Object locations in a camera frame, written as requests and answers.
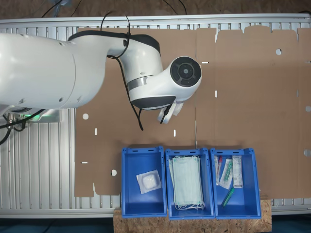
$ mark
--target cardboard sheet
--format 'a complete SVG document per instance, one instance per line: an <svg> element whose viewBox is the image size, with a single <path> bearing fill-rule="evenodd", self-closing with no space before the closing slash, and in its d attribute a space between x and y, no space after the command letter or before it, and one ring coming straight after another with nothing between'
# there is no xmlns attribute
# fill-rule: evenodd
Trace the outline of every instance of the cardboard sheet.
<svg viewBox="0 0 311 233"><path fill-rule="evenodd" d="M197 30L197 61L209 62L197 91L198 145L254 148L259 188L271 198L311 196L310 32L298 42L295 31L252 26L220 31L215 43L214 29Z"/></svg>
<svg viewBox="0 0 311 233"><path fill-rule="evenodd" d="M159 41L163 68L178 56L197 57L201 86L168 125L159 124L158 111L144 111L141 132L119 65L108 59L100 92L76 110L76 197L93 197L93 183L99 195L120 193L122 147L194 148L195 119L198 148L254 148L259 188L270 198L311 197L304 155L311 150L311 29L299 29L299 41L295 31L264 26L220 31L217 42L216 29L132 33Z"/></svg>
<svg viewBox="0 0 311 233"><path fill-rule="evenodd" d="M111 29L126 33L126 29ZM163 68L179 56L195 58L196 33L193 30L131 30L148 34L161 46ZM82 115L87 113L88 120ZM117 61L107 59L105 80L97 96L76 110L75 196L93 197L121 192L121 150L123 147L195 146L194 97L185 102L169 124L157 120L159 110L143 111L141 131L129 103Z"/></svg>

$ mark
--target black cable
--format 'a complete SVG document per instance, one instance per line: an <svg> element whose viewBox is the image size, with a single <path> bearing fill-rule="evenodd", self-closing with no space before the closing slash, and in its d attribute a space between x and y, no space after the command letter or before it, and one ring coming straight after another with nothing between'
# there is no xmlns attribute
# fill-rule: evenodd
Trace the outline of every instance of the black cable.
<svg viewBox="0 0 311 233"><path fill-rule="evenodd" d="M104 16L104 18L103 18L103 20L102 20L102 23L101 23L101 30L102 30L102 28L103 28L103 23L104 23L105 18L106 18L110 13L112 13L112 11L109 11L109 12ZM116 59L117 62L119 63L119 66L120 66L120 69L121 69L122 78L123 78L123 82L124 82L124 86L125 86L125 89L126 89L126 94L127 94L128 100L130 101L130 104L131 104L131 106L132 106L132 109L133 109L133 111L134 111L134 113L135 113L135 115L136 115L136 118L137 118L138 123L139 123L139 127L140 127L140 129L143 131L144 128L142 127L142 123L141 123L141 121L140 121L141 109L139 110L139 115L138 115L137 112L136 112L135 107L133 106L133 104L132 104L132 102L131 102L130 94L129 94L129 91L128 91L128 88L127 88L127 85L126 85L126 80L125 80L124 71L123 71L123 68L122 68L121 61L119 60L119 57L121 57L121 56L126 52L128 46L129 46L129 44L130 44L131 25L130 25L130 20L128 19L128 17L127 17L127 16L125 16L125 17L126 17L126 19L127 19L127 21L128 21L128 33L127 33L127 44L126 44L126 47L125 47L125 49L123 50L123 52L122 52L119 56L116 57L116 56L113 56L113 55L107 55L107 57L108 57L108 58L111 58L111 59Z"/></svg>
<svg viewBox="0 0 311 233"><path fill-rule="evenodd" d="M123 72L122 64L121 64L119 58L117 58L117 57L115 57L115 56L109 55L109 58L116 59L117 62L119 63L119 65L120 65L120 69L121 69L121 73L122 73L122 77L123 77L123 82L124 82L124 86L125 86L125 89L126 89L126 94L127 94L128 100L130 101L130 104L131 104L131 106L132 106L132 109L133 109L133 111L134 111L134 113L135 113L135 115L136 115L136 118L137 118L137 120L138 120L139 127L140 127L140 129L143 131L144 128L142 127L142 124L141 124L141 121L140 121L140 116L138 116L138 114L137 114L137 112L136 112L136 110L135 110L135 107L134 107L133 104L131 103L130 94L128 93L128 88L127 88L127 85L126 85L126 80L125 80L125 75L124 75L124 72Z"/></svg>
<svg viewBox="0 0 311 233"><path fill-rule="evenodd" d="M22 132L26 127L26 122L24 121L22 124L21 124L21 129L18 129L18 128L15 128L14 127L14 130L17 131L17 132Z"/></svg>
<svg viewBox="0 0 311 233"><path fill-rule="evenodd" d="M163 117L162 117L162 119L161 119L160 124L163 123L164 118L165 118L165 116L169 113L169 110L170 110L171 106L172 106L172 103L171 103L169 106L167 106L166 109L164 110Z"/></svg>
<svg viewBox="0 0 311 233"><path fill-rule="evenodd" d="M6 121L9 121L9 120L8 120L8 118L6 118L6 116L5 116L5 115L2 115L2 116L3 116L3 118L4 118Z"/></svg>
<svg viewBox="0 0 311 233"><path fill-rule="evenodd" d="M24 112L27 112L29 110L31 110L31 108L23 108L23 109L11 111L11 112L13 112L13 113L24 113Z"/></svg>
<svg viewBox="0 0 311 233"><path fill-rule="evenodd" d="M0 125L0 129L6 128L6 127L9 127L9 126L13 126L13 125L18 125L20 123L26 122L27 120L30 120L30 119L34 118L36 115L39 115L40 113L42 113L44 110L45 109L41 109L38 112L32 114L31 116L26 117L25 119L17 120L17 121L14 121L14 122L6 124L6 125Z"/></svg>
<svg viewBox="0 0 311 233"><path fill-rule="evenodd" d="M0 141L0 146L8 139L8 137L10 136L11 133L11 129L8 129L8 131L6 132L6 135L4 136L4 138Z"/></svg>
<svg viewBox="0 0 311 233"><path fill-rule="evenodd" d="M41 17L43 18L51 9L53 9L54 7L56 7L58 4L61 3L62 0L60 0L59 2L57 2L54 6L52 6L46 13L44 13L44 15Z"/></svg>
<svg viewBox="0 0 311 233"><path fill-rule="evenodd" d="M186 10L186 7L185 7L185 5L183 4L183 2L182 2L181 0L178 0L178 1L180 1L180 3L183 5L183 7L184 7L184 9L185 9L185 13L187 14L187 10Z"/></svg>
<svg viewBox="0 0 311 233"><path fill-rule="evenodd" d="M104 16L104 18L102 19L101 31L102 31L102 28L103 28L103 23L104 23L105 18L106 18L109 14L111 14L112 12L113 12L113 11L109 11L109 12Z"/></svg>
<svg viewBox="0 0 311 233"><path fill-rule="evenodd" d="M311 11L300 11L300 12L298 12L299 14L304 14L304 13L307 13L307 14L309 14L310 16L311 16Z"/></svg>
<svg viewBox="0 0 311 233"><path fill-rule="evenodd" d="M171 8L172 8L172 10L178 15L178 13L174 10L174 8L171 6L171 5L169 5Z"/></svg>
<svg viewBox="0 0 311 233"><path fill-rule="evenodd" d="M54 219L42 233L48 232L48 230L51 228L51 226L52 226L56 221L57 221L57 219Z"/></svg>
<svg viewBox="0 0 311 233"><path fill-rule="evenodd" d="M76 13L76 10L78 9L81 2L82 2L82 0L79 1L79 4L77 5L76 9L74 10L74 12L72 13L72 15L70 17L72 17L74 15L74 13Z"/></svg>

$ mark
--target sterile package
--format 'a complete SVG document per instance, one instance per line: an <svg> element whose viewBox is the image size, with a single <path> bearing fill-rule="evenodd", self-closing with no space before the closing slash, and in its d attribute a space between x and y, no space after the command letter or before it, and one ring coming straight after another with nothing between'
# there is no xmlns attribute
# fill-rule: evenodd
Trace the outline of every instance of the sterile package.
<svg viewBox="0 0 311 233"><path fill-rule="evenodd" d="M171 179L172 179L172 183L173 183L173 189L174 189L174 198L173 198L173 202L176 202L176 195L175 195L175 188L174 188L174 171L173 171L173 160L169 161L170 164L170 174L171 174Z"/></svg>
<svg viewBox="0 0 311 233"><path fill-rule="evenodd" d="M232 166L233 166L232 159L226 159L224 171L219 182L219 185L223 188L226 188L226 189L230 188L232 177L233 177Z"/></svg>
<svg viewBox="0 0 311 233"><path fill-rule="evenodd" d="M173 176L176 209L203 209L200 159L176 156L173 158Z"/></svg>
<svg viewBox="0 0 311 233"><path fill-rule="evenodd" d="M161 180L157 170L149 171L136 176L141 194L162 188Z"/></svg>
<svg viewBox="0 0 311 233"><path fill-rule="evenodd" d="M217 156L217 167L215 168L215 170L216 170L216 185L219 185L220 169L222 167L222 163L223 163L223 157L219 156L219 159L218 159L218 156Z"/></svg>
<svg viewBox="0 0 311 233"><path fill-rule="evenodd" d="M215 179L216 179L216 183L218 181L218 176L217 176L217 168L218 168L218 157L216 155L214 155L214 163L215 163Z"/></svg>
<svg viewBox="0 0 311 233"><path fill-rule="evenodd" d="M233 155L233 187L243 188L243 177L242 177L242 156Z"/></svg>

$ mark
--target blue storage bin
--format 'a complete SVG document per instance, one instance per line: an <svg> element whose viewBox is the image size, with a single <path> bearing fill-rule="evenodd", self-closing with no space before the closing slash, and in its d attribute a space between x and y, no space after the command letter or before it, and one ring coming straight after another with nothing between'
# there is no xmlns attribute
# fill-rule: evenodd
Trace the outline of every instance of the blue storage bin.
<svg viewBox="0 0 311 233"><path fill-rule="evenodd" d="M235 192L225 207L222 203L229 190L216 185L214 155L222 156L223 162L220 170L222 175L227 158L233 155L242 156L243 188L235 188ZM257 179L257 167L254 150L252 148L242 150L216 150L210 149L210 164L212 167L213 194L215 216L217 219L255 219L261 218L259 187Z"/></svg>
<svg viewBox="0 0 311 233"><path fill-rule="evenodd" d="M136 176L158 170L162 188L141 194ZM167 216L163 147L122 149L122 217Z"/></svg>
<svg viewBox="0 0 311 233"><path fill-rule="evenodd" d="M201 158L200 175L201 175L201 185L205 207L203 210L201 209L177 210L175 208L175 203L173 202L174 188L170 174L169 160L174 158L175 156L194 156L194 155ZM166 156L166 176L167 176L168 207L169 207L170 220L215 218L208 150L206 148L201 148L197 150L166 150L165 156Z"/></svg>

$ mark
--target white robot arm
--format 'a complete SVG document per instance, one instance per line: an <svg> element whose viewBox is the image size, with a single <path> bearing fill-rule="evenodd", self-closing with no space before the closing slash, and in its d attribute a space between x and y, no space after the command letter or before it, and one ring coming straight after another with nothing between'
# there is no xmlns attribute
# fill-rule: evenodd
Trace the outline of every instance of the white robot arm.
<svg viewBox="0 0 311 233"><path fill-rule="evenodd" d="M23 34L0 34L0 112L14 107L76 108L99 92L107 55L118 56L127 35L100 31L74 34L68 42ZM163 71L159 43L131 35L123 64L130 101L139 109L162 109L167 123L200 85L202 71L189 57Z"/></svg>

